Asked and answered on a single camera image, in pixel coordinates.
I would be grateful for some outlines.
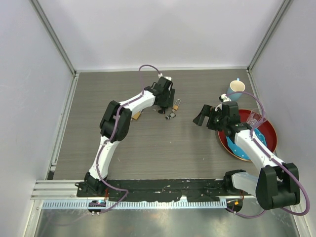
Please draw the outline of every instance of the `clear plastic cup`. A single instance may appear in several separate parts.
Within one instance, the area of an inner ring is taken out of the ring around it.
[[[261,109],[253,109],[248,118],[247,118],[247,124],[250,126],[254,126],[258,121],[262,118],[262,111]],[[267,113],[265,113],[265,117],[263,118],[263,122],[267,121]]]

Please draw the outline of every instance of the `white wall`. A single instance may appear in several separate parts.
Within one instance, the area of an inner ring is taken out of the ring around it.
[[[315,0],[293,1],[253,76],[277,131],[278,155],[298,166],[312,201],[307,219],[316,236],[315,12]]]
[[[78,70],[248,66],[283,0],[39,0]]]
[[[71,74],[27,0],[0,7],[0,236],[21,236]]]

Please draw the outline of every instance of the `red bowl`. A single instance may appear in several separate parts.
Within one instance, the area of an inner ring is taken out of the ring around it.
[[[250,112],[251,112],[250,110],[239,110],[240,121],[246,122],[247,118],[250,115]],[[260,127],[258,127],[258,130],[265,136],[267,148],[271,152],[274,152],[276,150],[276,147],[277,147],[277,134],[276,134],[276,131],[273,128],[272,124],[269,121],[265,121]],[[251,160],[243,159],[243,158],[240,158],[240,157],[234,155],[232,150],[228,147],[227,139],[226,139],[224,132],[218,132],[218,136],[220,138],[222,145],[225,147],[225,149],[230,154],[232,154],[234,157],[236,157],[240,160],[251,161]]]

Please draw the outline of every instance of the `white mug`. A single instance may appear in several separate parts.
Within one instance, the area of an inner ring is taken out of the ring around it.
[[[232,92],[236,92],[236,91],[245,91],[246,86],[243,82],[241,82],[239,80],[239,78],[237,78],[237,80],[232,81],[229,84],[228,90],[227,90],[227,94],[230,94]],[[239,97],[241,96],[241,93],[236,93],[233,95],[229,95],[228,97],[232,100],[232,101],[236,101],[237,99],[239,99]]]

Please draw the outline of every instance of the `blue plate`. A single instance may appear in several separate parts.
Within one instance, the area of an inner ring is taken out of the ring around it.
[[[257,129],[255,128],[254,129],[254,133],[256,134],[256,136],[259,138],[259,140],[265,145],[267,146],[267,143],[266,143],[266,139],[265,139],[265,136]],[[232,150],[232,152],[242,158],[242,159],[246,159],[246,160],[250,160],[250,158],[246,155],[246,153],[239,147],[237,146],[235,143],[233,143],[229,137],[226,137],[227,139],[227,144],[228,144],[228,147]]]

